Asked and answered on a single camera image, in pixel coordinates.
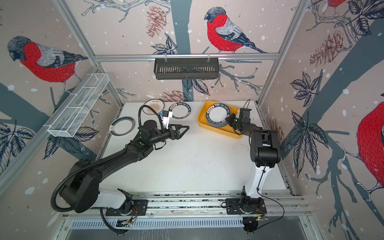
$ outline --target bird head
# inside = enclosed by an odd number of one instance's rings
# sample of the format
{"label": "bird head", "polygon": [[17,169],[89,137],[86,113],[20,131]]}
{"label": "bird head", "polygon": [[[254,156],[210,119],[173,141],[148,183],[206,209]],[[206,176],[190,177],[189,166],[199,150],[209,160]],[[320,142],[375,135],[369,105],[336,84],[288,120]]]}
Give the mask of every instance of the bird head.
{"label": "bird head", "polygon": [[24,54],[24,47],[30,42],[31,40],[24,36],[17,36],[11,39],[8,42],[8,51],[12,60],[15,61],[17,59],[20,59],[21,61],[25,61],[26,57]]}
{"label": "bird head", "polygon": [[224,8],[213,7],[210,10],[208,10],[207,14],[204,17],[204,20],[208,20],[208,22],[212,23],[214,19],[221,14],[226,14]]}

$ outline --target yellow tray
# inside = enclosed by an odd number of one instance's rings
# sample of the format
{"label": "yellow tray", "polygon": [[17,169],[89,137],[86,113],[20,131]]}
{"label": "yellow tray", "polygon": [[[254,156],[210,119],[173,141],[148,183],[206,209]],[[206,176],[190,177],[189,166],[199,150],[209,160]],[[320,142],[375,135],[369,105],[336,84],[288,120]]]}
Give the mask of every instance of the yellow tray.
{"label": "yellow tray", "polygon": [[[221,128],[215,128],[215,127],[212,127],[211,125],[208,124],[207,119],[205,118],[205,114],[207,113],[208,108],[210,106],[212,106],[213,104],[216,104],[216,103],[218,103],[218,102],[215,102],[215,101],[206,101],[205,102],[204,106],[201,108],[199,116],[197,117],[197,123],[199,124],[199,126],[202,128],[211,130],[213,132],[217,132],[217,133],[226,135],[228,137],[233,137],[236,139],[242,138],[243,135],[237,135],[236,133],[234,133],[233,128],[230,127],[229,125],[226,125],[225,127],[221,127]],[[234,113],[234,114],[238,113],[239,108],[233,107],[231,105],[227,105],[227,106],[231,110],[231,114],[232,113]]]}

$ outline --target plate with orange sunburst design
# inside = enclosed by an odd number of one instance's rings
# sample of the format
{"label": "plate with orange sunburst design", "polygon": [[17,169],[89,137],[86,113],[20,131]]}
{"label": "plate with orange sunburst design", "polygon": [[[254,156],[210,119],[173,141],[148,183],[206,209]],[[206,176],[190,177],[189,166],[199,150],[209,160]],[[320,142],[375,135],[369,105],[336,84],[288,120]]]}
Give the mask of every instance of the plate with orange sunburst design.
{"label": "plate with orange sunburst design", "polygon": [[[161,111],[164,110],[164,102],[160,99],[152,99],[152,100],[149,100],[147,101],[146,103],[144,103],[144,105],[148,105],[150,106],[151,108],[153,108],[153,110],[155,110],[157,113],[161,113]],[[152,112],[152,110],[150,110],[149,108],[143,108],[143,112],[145,114],[148,114],[148,115],[154,115],[154,113]]]}

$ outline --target white wire basket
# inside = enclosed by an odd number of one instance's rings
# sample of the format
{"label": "white wire basket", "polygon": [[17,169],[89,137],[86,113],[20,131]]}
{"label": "white wire basket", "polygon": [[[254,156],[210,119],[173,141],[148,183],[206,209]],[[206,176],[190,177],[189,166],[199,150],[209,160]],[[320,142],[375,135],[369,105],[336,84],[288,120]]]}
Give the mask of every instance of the white wire basket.
{"label": "white wire basket", "polygon": [[91,74],[84,86],[74,94],[68,106],[49,127],[48,132],[54,137],[73,137],[108,83],[107,74]]}

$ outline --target black basket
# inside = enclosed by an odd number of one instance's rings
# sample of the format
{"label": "black basket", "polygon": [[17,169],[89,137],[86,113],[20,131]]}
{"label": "black basket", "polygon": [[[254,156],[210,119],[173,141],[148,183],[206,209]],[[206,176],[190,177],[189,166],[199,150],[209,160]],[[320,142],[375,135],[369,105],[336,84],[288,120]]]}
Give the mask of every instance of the black basket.
{"label": "black basket", "polygon": [[156,58],[156,79],[216,79],[218,58]]}

